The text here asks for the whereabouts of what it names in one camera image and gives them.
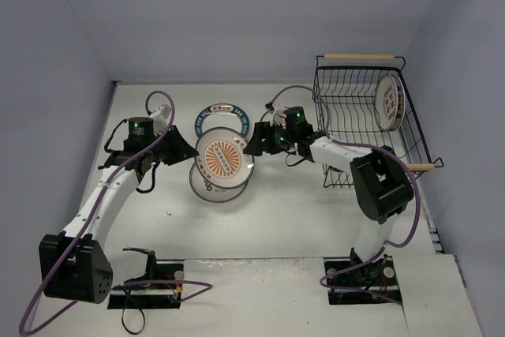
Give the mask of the orange sunburst plate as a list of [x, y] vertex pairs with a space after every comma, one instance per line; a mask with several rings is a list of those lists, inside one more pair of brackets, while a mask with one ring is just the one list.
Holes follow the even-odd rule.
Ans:
[[248, 141], [239, 132], [216, 127], [204, 132], [197, 140], [194, 159], [199, 174], [211, 185], [236, 189], [246, 184], [255, 169], [255, 158], [243, 149]]

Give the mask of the red character plate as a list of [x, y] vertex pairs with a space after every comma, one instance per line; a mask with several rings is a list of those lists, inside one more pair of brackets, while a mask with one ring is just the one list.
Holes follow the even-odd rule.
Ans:
[[378, 127], [388, 131], [395, 120], [398, 96], [392, 74], [382, 76], [374, 98], [375, 119]]
[[397, 104], [397, 111], [395, 114], [395, 120], [394, 120], [393, 124], [391, 125], [390, 131], [395, 131], [401, 126], [402, 121], [405, 117], [406, 96], [405, 96], [405, 90], [404, 90], [401, 78], [396, 74], [392, 74], [392, 77], [395, 82], [395, 86], [396, 86], [396, 90], [397, 90], [398, 104]]
[[212, 185], [197, 170], [194, 163], [189, 172], [189, 184], [192, 191], [201, 199], [210, 203], [226, 203], [238, 198], [247, 188], [248, 182], [233, 189], [224, 189]]

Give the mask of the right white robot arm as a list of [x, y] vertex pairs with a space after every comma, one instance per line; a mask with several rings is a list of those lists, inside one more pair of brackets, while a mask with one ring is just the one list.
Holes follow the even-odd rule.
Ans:
[[[350, 273], [358, 283], [367, 283], [378, 272], [377, 261], [386, 246], [401, 249], [415, 234], [420, 218], [421, 199], [411, 170], [391, 148], [353, 144], [335, 139], [327, 131], [314, 130], [303, 107], [270, 105], [269, 121], [254, 125], [252, 139], [243, 149], [246, 155], [259, 157], [292, 152], [304, 161], [321, 163], [347, 173], [364, 214], [357, 242], [350, 251]], [[415, 215], [403, 242], [390, 239], [396, 219], [415, 202]]]

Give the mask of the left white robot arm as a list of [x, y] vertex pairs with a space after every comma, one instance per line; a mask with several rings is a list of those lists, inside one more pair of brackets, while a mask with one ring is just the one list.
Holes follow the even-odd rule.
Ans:
[[103, 247], [126, 200], [146, 174], [197, 156], [173, 124], [161, 114], [127, 119], [128, 136], [120, 150], [107, 148], [102, 176], [91, 196], [59, 233], [39, 244], [42, 291], [49, 298], [99, 304], [110, 289], [129, 279], [142, 290], [155, 285], [158, 270], [146, 261], [110, 261]]

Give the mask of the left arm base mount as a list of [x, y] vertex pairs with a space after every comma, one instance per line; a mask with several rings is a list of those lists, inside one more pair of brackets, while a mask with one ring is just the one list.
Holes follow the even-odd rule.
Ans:
[[[170, 280], [184, 278], [183, 260], [162, 260], [157, 263], [156, 280]], [[179, 309], [181, 307], [182, 285], [174, 283], [156, 283], [149, 285], [135, 285], [126, 288], [116, 286], [110, 292], [107, 300], [108, 309]]]

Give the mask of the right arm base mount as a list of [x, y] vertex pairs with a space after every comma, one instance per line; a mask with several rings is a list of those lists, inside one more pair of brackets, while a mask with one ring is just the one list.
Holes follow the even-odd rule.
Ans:
[[380, 305], [402, 304], [402, 294], [398, 284], [394, 262], [391, 256], [357, 270], [336, 275], [355, 265], [349, 260], [325, 260], [325, 275], [321, 280], [327, 289], [329, 305]]

